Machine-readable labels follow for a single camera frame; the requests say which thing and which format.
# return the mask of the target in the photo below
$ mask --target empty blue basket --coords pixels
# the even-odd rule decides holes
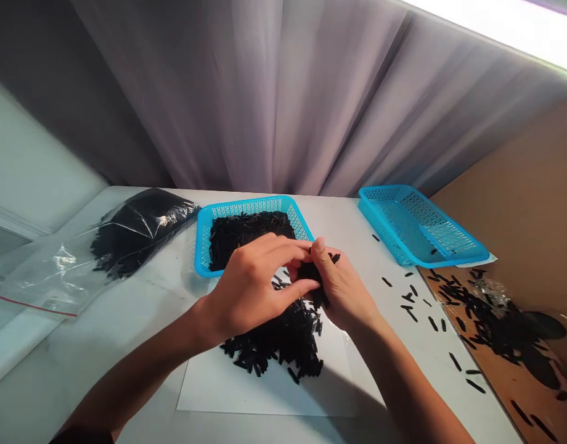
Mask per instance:
[[[408,185],[365,187],[359,209],[402,266],[483,261],[489,252],[427,197]]]
[[[263,211],[281,211],[288,215],[294,229],[296,239],[314,241],[296,201],[290,196],[277,195],[258,197],[257,199],[235,200],[234,202],[214,203],[203,207],[197,215],[197,243],[195,244],[195,270],[204,278],[222,276],[224,270],[211,271],[210,265],[210,231],[214,219],[226,216],[237,216],[241,213],[254,214]]]

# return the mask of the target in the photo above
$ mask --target fingernail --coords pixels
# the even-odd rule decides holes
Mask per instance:
[[[317,253],[322,253],[325,250],[325,238],[319,237],[314,241],[313,246]]]

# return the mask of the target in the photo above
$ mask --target curtain fold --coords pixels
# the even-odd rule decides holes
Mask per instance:
[[[0,26],[0,81],[115,184],[346,196],[407,183],[430,195],[567,96],[554,70],[389,1],[71,0],[12,13],[24,3],[10,0],[6,19],[30,26]],[[52,44],[27,43],[39,34]]]

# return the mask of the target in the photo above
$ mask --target brown cardboard panel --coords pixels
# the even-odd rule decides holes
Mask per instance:
[[[567,328],[567,100],[431,200],[499,258],[492,272],[518,307]],[[550,346],[567,374],[567,338]]]
[[[454,275],[461,285],[465,286],[469,292],[473,292],[473,287],[468,282],[470,279],[473,279],[470,276],[470,269],[448,267],[438,268],[434,271],[450,280],[451,276]],[[447,299],[439,293],[441,291],[439,287],[444,285],[445,282],[434,282],[434,280],[430,279],[433,275],[428,269],[420,268],[420,272],[426,279],[436,299],[444,303],[444,311],[452,321],[456,331],[469,340],[474,338],[477,332],[475,321],[478,321],[478,318],[471,314],[472,318],[469,319],[464,305],[446,305]],[[495,278],[491,271],[488,271],[484,277],[489,279]],[[457,317],[463,321],[466,331],[463,331],[460,327]],[[564,401],[557,399],[559,393],[567,393],[567,379],[559,370],[557,365],[558,358],[549,345],[544,341],[540,341],[539,346],[545,350],[536,350],[551,359],[549,365],[560,382],[561,387],[559,390],[553,390],[541,383],[523,363],[515,365],[495,354],[492,348],[487,345],[473,343],[473,346],[476,349],[466,345],[522,437],[530,444],[555,442],[538,426],[535,420],[536,417],[552,433],[556,438],[556,442],[567,443],[567,399]],[[528,418],[528,422],[516,410],[512,401],[522,410],[523,414]]]

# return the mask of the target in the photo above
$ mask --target clear plastic bag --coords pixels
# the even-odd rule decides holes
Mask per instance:
[[[77,316],[188,227],[199,209],[161,189],[142,191],[83,232],[55,233],[1,256],[0,299]]]

